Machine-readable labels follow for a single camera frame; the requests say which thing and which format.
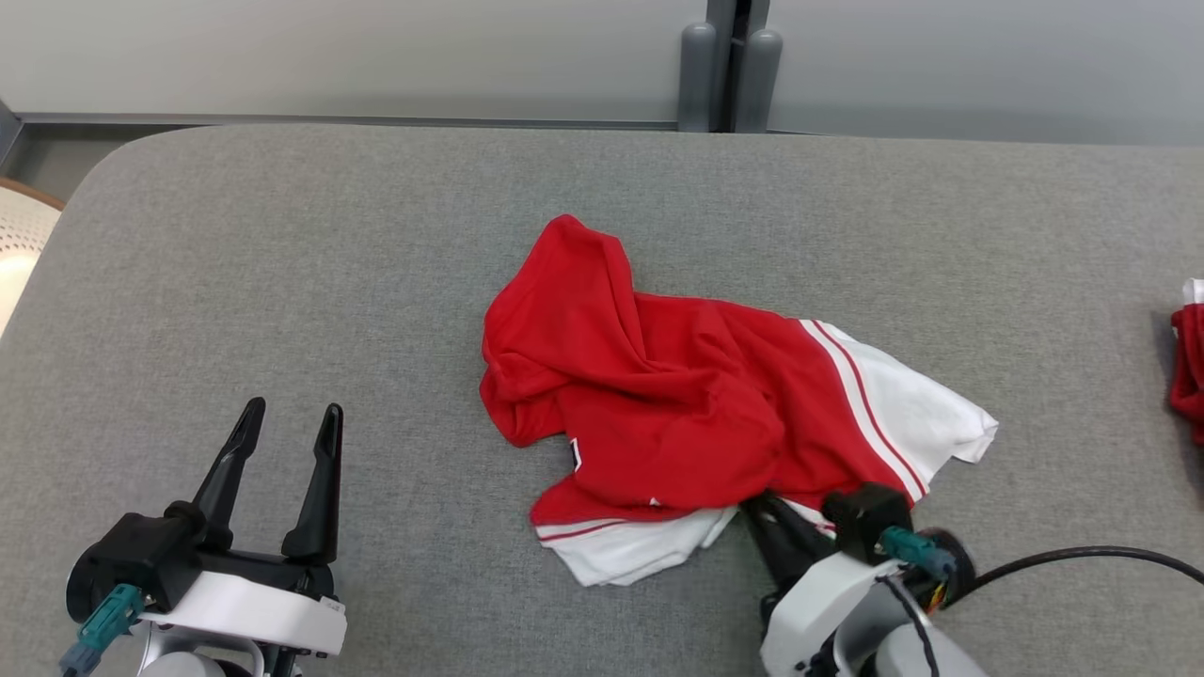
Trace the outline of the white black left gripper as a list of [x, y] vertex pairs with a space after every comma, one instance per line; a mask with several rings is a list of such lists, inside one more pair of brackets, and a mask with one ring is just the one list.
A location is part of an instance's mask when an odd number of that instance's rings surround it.
[[[230, 518], [246, 460], [256, 449], [266, 402], [255, 396], [216, 454], [193, 504], [205, 516], [201, 544], [229, 551]], [[144, 657], [214, 647], [253, 658], [285, 654], [337, 657], [347, 638], [347, 612], [334, 573], [340, 538], [344, 413], [329, 404], [313, 446], [314, 467], [282, 557], [249, 552], [201, 552], [199, 575], [171, 611], [141, 616]]]

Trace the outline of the cream perforated laundry basket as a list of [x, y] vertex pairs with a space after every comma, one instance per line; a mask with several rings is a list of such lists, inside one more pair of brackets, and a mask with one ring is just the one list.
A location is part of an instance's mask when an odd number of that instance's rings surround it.
[[0, 336], [64, 208], [60, 198], [0, 176]]

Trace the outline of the red shorts with 23 print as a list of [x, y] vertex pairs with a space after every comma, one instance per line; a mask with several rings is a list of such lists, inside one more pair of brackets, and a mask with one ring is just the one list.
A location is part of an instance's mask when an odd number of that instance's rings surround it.
[[1182, 308], [1170, 318], [1176, 342], [1168, 402], [1204, 449], [1204, 278], [1187, 279], [1182, 292]]

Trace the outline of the grey cylindrical post foot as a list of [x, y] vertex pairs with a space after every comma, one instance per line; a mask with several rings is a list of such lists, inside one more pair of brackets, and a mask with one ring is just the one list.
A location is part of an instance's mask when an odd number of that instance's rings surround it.
[[767, 131], [783, 46], [783, 36], [769, 29], [746, 37], [734, 94], [734, 134]]
[[684, 27], [680, 40], [675, 130], [709, 133], [718, 30], [706, 22]]

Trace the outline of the slanted grey partition post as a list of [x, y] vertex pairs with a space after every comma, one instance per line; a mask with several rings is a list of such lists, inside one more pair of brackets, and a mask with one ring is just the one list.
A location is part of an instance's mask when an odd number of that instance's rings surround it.
[[23, 128], [24, 120], [0, 99], [0, 170], [4, 170], [8, 155], [13, 153]]

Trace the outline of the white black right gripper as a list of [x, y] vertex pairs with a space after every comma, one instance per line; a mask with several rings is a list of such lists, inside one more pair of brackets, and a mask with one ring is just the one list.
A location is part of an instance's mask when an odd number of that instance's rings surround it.
[[839, 672], [855, 676], [901, 626], [901, 604], [879, 582], [898, 573], [901, 561], [869, 565], [846, 554], [832, 557], [834, 541], [771, 493], [746, 498], [740, 511], [777, 594], [786, 591], [771, 612], [762, 641], [766, 673], [801, 677], [814, 655], [830, 644]]

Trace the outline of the grey metal partition post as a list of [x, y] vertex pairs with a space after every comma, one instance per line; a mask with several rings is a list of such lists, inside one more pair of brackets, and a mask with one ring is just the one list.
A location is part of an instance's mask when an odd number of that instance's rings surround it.
[[769, 29], [771, 0], [708, 0], [706, 23], [718, 30], [713, 67], [710, 133], [734, 133], [734, 94], [746, 37]]

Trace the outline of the red and white shirt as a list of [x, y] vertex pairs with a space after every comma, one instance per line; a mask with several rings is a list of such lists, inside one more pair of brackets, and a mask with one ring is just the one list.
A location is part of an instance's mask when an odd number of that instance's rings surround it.
[[631, 585], [707, 548], [771, 493], [818, 531], [873, 481], [914, 506], [998, 420], [822, 320], [637, 292], [620, 241], [561, 214], [484, 317], [479, 394], [513, 446], [562, 434], [573, 469], [530, 511], [585, 587]]

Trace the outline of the grey partition base rail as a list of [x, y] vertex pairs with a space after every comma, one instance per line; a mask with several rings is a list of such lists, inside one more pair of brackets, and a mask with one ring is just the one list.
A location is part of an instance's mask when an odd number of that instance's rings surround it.
[[35, 125], [219, 126], [238, 124], [347, 124], [368, 126], [517, 128], [553, 130], [675, 130], [675, 120], [530, 120], [364, 116], [270, 116], [190, 113], [16, 113]]

